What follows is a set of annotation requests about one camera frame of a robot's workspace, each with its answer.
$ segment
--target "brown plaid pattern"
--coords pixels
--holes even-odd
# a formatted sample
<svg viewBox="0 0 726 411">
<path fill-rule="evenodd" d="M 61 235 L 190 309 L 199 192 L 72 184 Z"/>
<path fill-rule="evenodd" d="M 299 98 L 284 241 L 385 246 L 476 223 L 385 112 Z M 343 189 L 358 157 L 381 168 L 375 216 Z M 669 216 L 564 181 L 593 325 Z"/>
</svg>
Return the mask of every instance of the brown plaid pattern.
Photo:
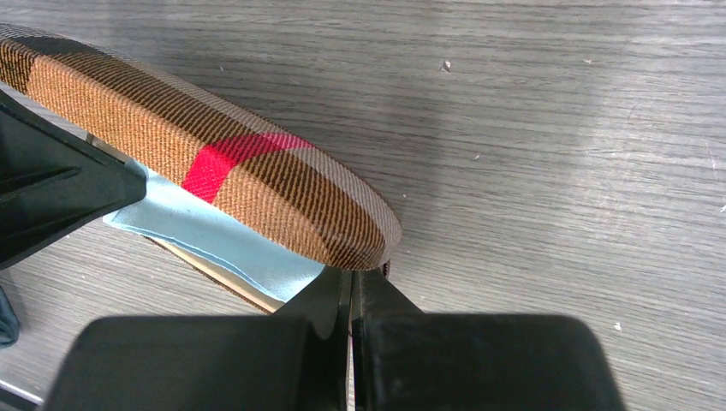
<svg viewBox="0 0 726 411">
<path fill-rule="evenodd" d="M 371 269 L 401 240 L 380 194 L 329 155 L 114 51 L 0 24 L 0 80 L 310 259 Z"/>
</svg>

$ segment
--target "red stripe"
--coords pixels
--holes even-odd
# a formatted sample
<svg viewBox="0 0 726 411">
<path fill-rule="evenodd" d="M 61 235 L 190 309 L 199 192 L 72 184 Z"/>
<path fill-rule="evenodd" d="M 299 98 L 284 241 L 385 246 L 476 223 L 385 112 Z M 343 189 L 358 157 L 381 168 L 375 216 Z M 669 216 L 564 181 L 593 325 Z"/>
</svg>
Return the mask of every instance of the red stripe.
<svg viewBox="0 0 726 411">
<path fill-rule="evenodd" d="M 268 152 L 311 147 L 300 137 L 286 133 L 238 135 L 220 140 L 199 151 L 181 188 L 211 204 L 230 171 L 245 160 Z"/>
</svg>

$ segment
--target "gray wooden surface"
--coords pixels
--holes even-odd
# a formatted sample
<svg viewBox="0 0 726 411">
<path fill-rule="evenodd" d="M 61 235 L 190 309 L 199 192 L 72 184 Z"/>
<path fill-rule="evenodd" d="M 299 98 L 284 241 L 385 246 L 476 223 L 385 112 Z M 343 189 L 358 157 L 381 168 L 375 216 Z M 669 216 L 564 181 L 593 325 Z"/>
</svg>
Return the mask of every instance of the gray wooden surface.
<svg viewBox="0 0 726 411">
<path fill-rule="evenodd" d="M 0 21 L 330 151 L 400 213 L 392 281 L 424 309 L 571 314 L 630 409 L 726 409 L 726 3 L 0 0 Z M 25 327 L 0 377 L 41 396 L 98 316 L 253 311 L 101 223 L 0 285 Z"/>
</svg>

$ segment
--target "light blue fabric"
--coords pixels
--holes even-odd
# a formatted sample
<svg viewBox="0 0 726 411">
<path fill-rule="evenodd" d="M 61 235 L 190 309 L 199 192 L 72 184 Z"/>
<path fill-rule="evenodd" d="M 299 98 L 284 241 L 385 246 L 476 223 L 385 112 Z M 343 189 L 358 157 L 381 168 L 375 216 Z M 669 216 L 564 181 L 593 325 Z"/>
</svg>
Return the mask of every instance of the light blue fabric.
<svg viewBox="0 0 726 411">
<path fill-rule="evenodd" d="M 262 293 L 289 301 L 324 266 L 264 238 L 142 164 L 146 197 L 104 217 L 112 227 L 167 241 L 222 266 Z"/>
</svg>

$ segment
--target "black plastic jaw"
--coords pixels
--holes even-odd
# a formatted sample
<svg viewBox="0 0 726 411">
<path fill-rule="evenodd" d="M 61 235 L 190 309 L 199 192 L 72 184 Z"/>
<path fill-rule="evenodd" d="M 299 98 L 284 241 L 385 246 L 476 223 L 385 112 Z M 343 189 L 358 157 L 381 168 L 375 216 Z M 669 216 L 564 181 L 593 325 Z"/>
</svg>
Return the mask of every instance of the black plastic jaw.
<svg viewBox="0 0 726 411">
<path fill-rule="evenodd" d="M 349 326 L 358 411 L 625 409 L 576 319 L 426 314 L 381 271 L 329 268 L 269 317 L 101 319 L 44 410 L 344 410 Z"/>
<path fill-rule="evenodd" d="M 0 270 L 145 195 L 142 176 L 0 91 Z"/>
</svg>

